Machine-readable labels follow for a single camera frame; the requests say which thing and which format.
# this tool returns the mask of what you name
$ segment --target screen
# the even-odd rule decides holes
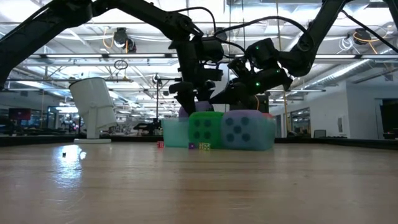
[[[30,120],[32,110],[27,108],[9,108],[8,118],[13,120]]]

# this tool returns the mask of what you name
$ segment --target ceiling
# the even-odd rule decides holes
[[[17,26],[24,19],[29,17],[33,12],[38,10],[39,6],[46,4],[49,1],[43,0],[0,0],[0,34],[6,34]],[[173,4],[168,0],[153,0],[154,5],[165,10],[173,11],[183,9],[186,7],[202,6],[208,8],[215,16],[217,27],[229,27],[243,21],[247,22],[259,17],[276,15],[276,4],[264,3],[275,1],[264,0],[235,0],[235,1],[215,1],[215,0],[173,0]],[[279,0],[279,14],[296,20],[303,26],[307,26],[308,22],[315,18],[321,0]],[[396,44],[397,30],[392,22],[392,17],[388,8],[379,7],[382,5],[374,5],[373,1],[357,0],[349,3],[345,10],[355,17],[360,22],[369,26],[379,35],[385,37],[388,41]],[[207,34],[213,31],[211,17],[205,11],[196,10],[184,12],[188,15],[194,23]],[[65,30],[56,38],[51,40],[45,47],[39,49],[37,54],[123,54],[123,49],[117,48],[114,44],[108,48],[112,43],[113,32],[118,27],[127,28],[129,37],[134,41],[137,47],[137,53],[140,54],[159,54],[159,53],[175,53],[169,50],[170,41],[156,28],[132,17],[117,9],[108,11],[101,16],[92,18],[87,24],[79,27]],[[339,15],[334,26],[330,29],[327,37],[322,42],[318,54],[373,54],[370,45],[357,45],[353,43],[352,34],[359,26],[346,18],[344,15]],[[235,42],[241,46],[247,47],[255,41],[271,37],[277,49],[289,50],[296,43],[297,38],[301,35],[300,31],[293,25],[280,21],[278,30],[277,21],[266,21],[259,24],[246,27],[245,29],[237,29],[234,32],[228,33],[230,41]],[[380,49],[382,44],[374,42],[375,49]],[[225,52],[231,54],[241,54],[239,49],[235,47],[223,46]],[[99,60],[86,59],[74,60],[71,55],[70,58],[56,58],[48,61],[39,61],[28,59],[19,66],[18,73],[13,73],[10,78],[34,78],[35,80],[43,79],[45,75],[45,67],[48,67],[47,74],[51,74],[49,79],[63,80],[68,78],[88,78],[88,77],[103,77],[115,82],[107,82],[112,89],[133,88],[134,91],[114,91],[118,95],[116,104],[118,106],[131,106],[133,103],[155,103],[155,92],[143,92],[139,90],[149,89],[153,90],[155,84],[152,82],[152,77],[155,74],[162,78],[176,78],[179,77],[177,69],[179,67],[177,58],[135,58],[126,60],[129,64],[126,70],[116,70],[114,68],[114,60]],[[314,64],[312,71],[305,77],[296,79],[293,88],[302,88],[308,83],[315,82],[317,78],[323,73],[332,68],[340,66],[344,62],[335,61],[317,61]],[[382,79],[374,79],[377,85],[382,85]],[[168,86],[174,81],[164,82],[163,89],[167,90]],[[44,80],[39,84],[45,85],[49,88],[66,88],[69,82],[57,82]],[[58,95],[70,96],[67,91],[55,91]],[[280,98],[280,93],[273,93],[272,98]],[[160,98],[166,103],[167,98],[172,98],[172,95],[160,95]],[[164,104],[164,111],[160,114],[173,115],[178,110],[179,105]],[[150,112],[148,110],[140,110],[138,114],[145,116]]]

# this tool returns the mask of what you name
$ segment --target wall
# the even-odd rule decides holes
[[[349,126],[355,139],[378,139],[376,104],[377,99],[398,98],[394,86],[347,86]]]
[[[341,136],[342,134],[338,132],[338,118],[342,117],[344,135],[349,137],[346,84],[342,82],[339,86],[325,89],[326,92],[323,93],[309,93],[304,101],[289,103],[287,112],[310,108],[311,136],[317,129],[326,130],[327,136]],[[270,108],[270,113],[274,116],[283,116],[282,137],[285,137],[284,107]]]
[[[48,106],[58,106],[61,98],[28,91],[28,96],[21,96],[19,92],[0,92],[0,106],[2,108],[30,108],[34,110],[47,110]]]

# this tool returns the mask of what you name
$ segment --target teal translucent box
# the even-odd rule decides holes
[[[188,148],[188,118],[163,119],[162,128],[165,147]]]

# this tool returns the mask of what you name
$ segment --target red small die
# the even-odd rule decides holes
[[[163,149],[164,148],[164,142],[163,141],[158,141],[157,142],[157,148],[158,149]]]

